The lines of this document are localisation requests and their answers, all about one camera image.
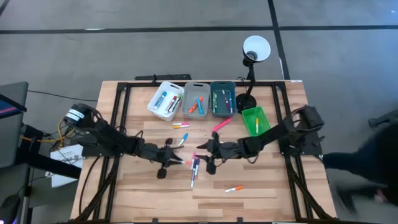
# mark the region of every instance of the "orange marker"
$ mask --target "orange marker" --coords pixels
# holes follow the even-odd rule
[[[191,107],[191,109],[189,109],[189,113],[192,113],[196,108],[198,107],[198,103],[195,103],[192,107]]]
[[[231,188],[231,189],[225,190],[225,193],[228,193],[228,192],[234,192],[234,191],[237,191],[237,190],[242,190],[242,189],[243,189],[243,186],[242,186],[242,185],[240,185],[240,186],[237,186],[237,187],[234,187],[234,188]]]

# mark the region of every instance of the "black lamp base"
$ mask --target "black lamp base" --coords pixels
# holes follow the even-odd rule
[[[236,97],[236,107],[238,109],[238,113],[242,113],[242,111],[255,108],[257,106],[256,99],[247,93],[239,94]]]

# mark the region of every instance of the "gray plastic bin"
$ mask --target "gray plastic bin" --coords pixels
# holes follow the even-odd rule
[[[205,83],[188,82],[184,87],[184,97],[182,99],[182,114],[186,118],[191,119],[205,119],[208,111],[210,86]],[[200,114],[199,108],[196,108],[192,113],[189,109],[197,102],[196,98],[203,97],[201,108],[203,114]]]
[[[230,118],[236,114],[236,97],[235,97],[235,87],[236,84],[234,82],[223,82],[223,81],[218,81],[218,82],[212,82],[210,84],[210,91],[211,91],[211,112],[213,113],[214,117],[217,118]],[[228,110],[228,107],[225,103],[225,98],[223,94],[223,90],[225,92],[225,95],[229,101],[229,93],[231,93],[231,99],[232,99],[232,113],[230,110]],[[213,105],[213,93],[217,94],[216,97],[216,102],[217,102],[217,107],[214,109]]]

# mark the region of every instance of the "white plastic bin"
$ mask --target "white plastic bin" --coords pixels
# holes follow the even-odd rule
[[[157,100],[162,96],[163,92],[166,92],[166,96],[163,99],[163,102],[160,104],[160,106],[155,110],[155,104],[157,102]],[[169,106],[170,102],[173,100],[173,97],[177,97],[181,95],[181,97],[183,97],[184,95],[184,88],[170,83],[170,82],[162,82],[162,84],[160,84],[160,87],[157,89],[154,97],[152,97],[152,99],[150,100],[150,102],[148,103],[148,110],[150,112],[152,112],[156,117],[163,119],[165,121],[171,121],[173,120],[175,114],[178,111],[178,108],[180,107],[181,103],[182,103],[182,98],[179,101],[176,109],[173,111],[173,113],[166,113],[166,109]]]

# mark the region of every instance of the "green plastic bin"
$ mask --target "green plastic bin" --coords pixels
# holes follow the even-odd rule
[[[242,111],[243,121],[250,136],[258,136],[266,132],[271,127],[268,119],[261,107],[251,108]],[[259,119],[259,133],[256,134],[256,118]]]

